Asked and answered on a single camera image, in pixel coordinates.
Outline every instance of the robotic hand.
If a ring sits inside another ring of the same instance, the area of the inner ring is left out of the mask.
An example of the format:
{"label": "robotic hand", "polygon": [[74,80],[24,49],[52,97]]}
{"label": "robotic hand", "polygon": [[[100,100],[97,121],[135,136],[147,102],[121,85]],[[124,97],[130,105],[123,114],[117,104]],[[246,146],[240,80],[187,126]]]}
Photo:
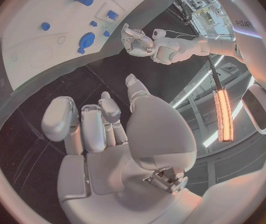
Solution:
{"label": "robotic hand", "polygon": [[122,43],[132,56],[151,56],[154,62],[170,65],[189,59],[193,54],[207,56],[210,53],[232,56],[244,62],[237,43],[230,40],[196,37],[193,40],[165,37],[166,31],[155,29],[152,41],[142,30],[131,30],[125,24],[121,31]]}

